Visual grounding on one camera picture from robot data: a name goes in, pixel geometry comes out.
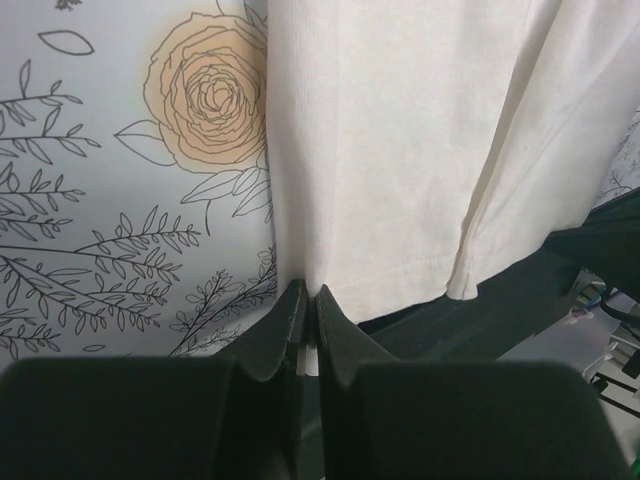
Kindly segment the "white t shirt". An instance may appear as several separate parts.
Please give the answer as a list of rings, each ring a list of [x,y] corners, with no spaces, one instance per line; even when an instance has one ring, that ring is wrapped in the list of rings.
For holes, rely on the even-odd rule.
[[[581,225],[639,104],[635,1],[272,1],[280,287],[371,320]]]

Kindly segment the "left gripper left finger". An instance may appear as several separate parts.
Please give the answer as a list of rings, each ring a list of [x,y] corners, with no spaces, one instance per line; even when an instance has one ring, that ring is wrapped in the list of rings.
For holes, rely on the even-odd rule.
[[[308,294],[210,357],[21,360],[1,376],[5,479],[293,479]]]

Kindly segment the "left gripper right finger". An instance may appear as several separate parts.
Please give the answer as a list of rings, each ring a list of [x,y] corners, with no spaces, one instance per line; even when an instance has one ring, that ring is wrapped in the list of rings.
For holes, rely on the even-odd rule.
[[[315,299],[329,479],[630,479],[594,389],[549,362],[403,361]]]

